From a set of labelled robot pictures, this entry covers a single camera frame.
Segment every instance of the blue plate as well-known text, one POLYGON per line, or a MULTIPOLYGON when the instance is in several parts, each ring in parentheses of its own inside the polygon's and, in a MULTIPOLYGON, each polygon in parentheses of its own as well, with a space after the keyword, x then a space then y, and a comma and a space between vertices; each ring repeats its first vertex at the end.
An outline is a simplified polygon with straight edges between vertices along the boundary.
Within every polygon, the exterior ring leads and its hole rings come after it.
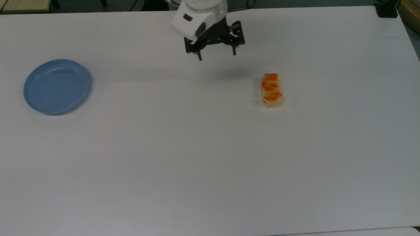
POLYGON ((52 115, 77 106, 86 96, 89 75, 79 63, 59 59, 40 65, 26 79, 26 103, 39 112, 52 115))

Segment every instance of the table surface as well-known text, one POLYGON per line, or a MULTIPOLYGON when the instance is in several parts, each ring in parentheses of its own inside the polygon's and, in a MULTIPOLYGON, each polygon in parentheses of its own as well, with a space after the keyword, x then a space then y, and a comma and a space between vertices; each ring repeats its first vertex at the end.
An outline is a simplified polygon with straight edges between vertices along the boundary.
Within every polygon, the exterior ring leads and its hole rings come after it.
POLYGON ((420 225, 420 63, 374 7, 255 9, 186 54, 173 12, 0 16, 4 235, 263 236, 420 225), (26 77, 91 76, 58 116, 26 77), (281 76, 283 105, 259 78, 281 76))
POLYGON ((414 228, 386 228, 371 230, 354 230, 329 233, 306 233, 296 236, 419 236, 420 233, 414 228))

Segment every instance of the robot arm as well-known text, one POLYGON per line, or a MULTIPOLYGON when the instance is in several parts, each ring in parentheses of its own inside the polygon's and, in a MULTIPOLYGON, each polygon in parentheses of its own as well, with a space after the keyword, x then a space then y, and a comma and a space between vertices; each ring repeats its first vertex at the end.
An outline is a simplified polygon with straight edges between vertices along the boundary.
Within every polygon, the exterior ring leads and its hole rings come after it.
POLYGON ((228 26, 227 0, 182 0, 172 19, 172 27, 184 36, 187 53, 196 53, 201 59, 201 49, 206 45, 224 43, 236 48, 245 43, 241 22, 228 26))

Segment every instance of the bread roll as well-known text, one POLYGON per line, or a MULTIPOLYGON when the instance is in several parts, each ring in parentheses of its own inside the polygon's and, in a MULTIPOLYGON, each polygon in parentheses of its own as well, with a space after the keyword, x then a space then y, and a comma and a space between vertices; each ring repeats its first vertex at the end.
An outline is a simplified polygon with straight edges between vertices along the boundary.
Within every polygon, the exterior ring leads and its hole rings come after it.
POLYGON ((277 73, 265 74, 261 78, 262 102, 267 107, 278 107, 283 101, 283 94, 280 92, 280 78, 277 73))

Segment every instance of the white table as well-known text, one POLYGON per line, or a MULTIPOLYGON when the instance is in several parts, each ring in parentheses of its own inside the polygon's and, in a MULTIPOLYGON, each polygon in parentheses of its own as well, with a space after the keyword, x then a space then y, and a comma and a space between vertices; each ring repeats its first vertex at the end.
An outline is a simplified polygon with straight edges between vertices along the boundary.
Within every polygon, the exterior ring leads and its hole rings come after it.
POLYGON ((328 233, 294 234, 296 236, 419 236, 414 228, 386 228, 371 230, 354 230, 328 233))
POLYGON ((246 44, 186 54, 173 12, 0 16, 2 235, 263 236, 420 225, 420 63, 374 7, 230 13, 246 44), (81 63, 87 100, 26 77, 81 63), (258 78, 282 77, 262 106, 258 78))

